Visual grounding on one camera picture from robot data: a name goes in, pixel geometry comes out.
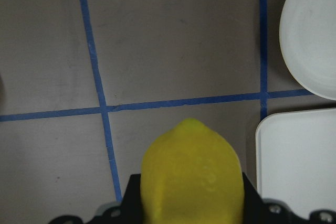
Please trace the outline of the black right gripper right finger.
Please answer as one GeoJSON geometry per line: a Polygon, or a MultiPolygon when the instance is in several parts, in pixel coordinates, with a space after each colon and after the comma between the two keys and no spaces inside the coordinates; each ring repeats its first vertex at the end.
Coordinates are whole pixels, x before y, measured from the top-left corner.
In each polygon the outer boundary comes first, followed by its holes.
{"type": "Polygon", "coordinates": [[[264,223],[264,202],[245,173],[243,224],[264,223]]]}

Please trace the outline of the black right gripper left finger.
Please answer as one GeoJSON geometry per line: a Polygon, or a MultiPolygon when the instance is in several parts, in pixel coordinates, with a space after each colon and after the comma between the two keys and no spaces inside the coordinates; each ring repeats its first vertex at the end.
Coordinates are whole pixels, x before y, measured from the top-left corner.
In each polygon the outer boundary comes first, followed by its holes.
{"type": "Polygon", "coordinates": [[[121,203],[122,223],[143,223],[143,207],[140,194],[141,174],[132,174],[121,203]]]}

